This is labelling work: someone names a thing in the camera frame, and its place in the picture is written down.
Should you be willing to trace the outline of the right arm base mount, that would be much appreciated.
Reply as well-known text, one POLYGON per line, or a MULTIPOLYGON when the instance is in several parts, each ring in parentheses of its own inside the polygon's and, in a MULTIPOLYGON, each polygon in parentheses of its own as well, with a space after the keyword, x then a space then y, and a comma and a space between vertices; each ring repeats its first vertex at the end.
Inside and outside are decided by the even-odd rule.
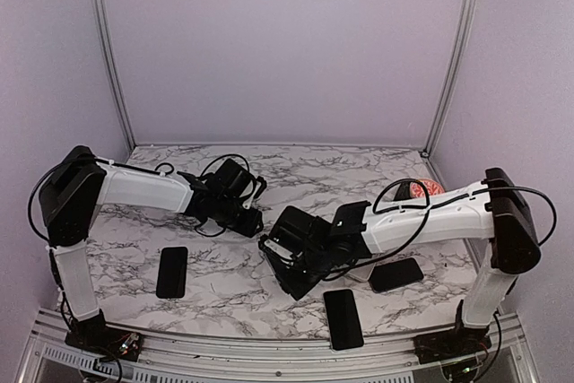
POLYGON ((464 325, 463 304, 461 300, 457 306, 455 325, 452 328, 417 335, 413 339, 414 354, 420 364, 455 359, 491 348, 488 326, 474 329, 464 325))

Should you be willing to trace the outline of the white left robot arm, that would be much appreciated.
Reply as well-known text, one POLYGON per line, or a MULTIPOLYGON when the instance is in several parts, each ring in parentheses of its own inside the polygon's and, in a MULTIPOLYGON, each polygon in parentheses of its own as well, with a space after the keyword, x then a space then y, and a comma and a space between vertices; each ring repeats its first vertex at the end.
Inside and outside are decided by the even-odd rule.
POLYGON ((87 146, 74 147, 40 181, 36 194, 58 283, 72 316, 81 322, 80 339, 95 352, 107 351, 114 340, 110 327, 97 319, 100 306, 86 254, 91 226, 103 205, 183 214, 251 238, 263 229, 262 213, 253 203, 265 189, 265 179, 233 155, 216 171, 196 176, 119 164, 96 157, 87 146))

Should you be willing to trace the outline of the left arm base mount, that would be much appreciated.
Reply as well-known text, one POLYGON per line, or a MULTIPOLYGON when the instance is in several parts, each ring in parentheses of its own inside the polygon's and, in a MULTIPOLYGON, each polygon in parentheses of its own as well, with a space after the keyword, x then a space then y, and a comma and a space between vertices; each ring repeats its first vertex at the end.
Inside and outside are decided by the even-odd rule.
POLYGON ((84 321, 72 318, 65 344, 111 360, 136 362, 143 340, 138 332, 109 326, 101 311, 98 316, 84 321))

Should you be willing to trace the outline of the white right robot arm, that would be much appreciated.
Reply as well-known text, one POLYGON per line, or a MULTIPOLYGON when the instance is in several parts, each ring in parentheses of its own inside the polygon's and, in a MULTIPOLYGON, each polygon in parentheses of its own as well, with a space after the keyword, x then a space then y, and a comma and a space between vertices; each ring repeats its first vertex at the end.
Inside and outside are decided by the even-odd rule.
POLYGON ((340 206, 332 221, 286 207, 258 241, 284 292, 295 300, 330 276, 371 265, 411 245, 452 239, 485 239, 489 247, 459 319, 444 338, 453 354, 479 339, 517 278, 538 265, 542 253, 528 188, 512 183, 500 168, 483 180, 439 195, 428 190, 410 200, 340 206))

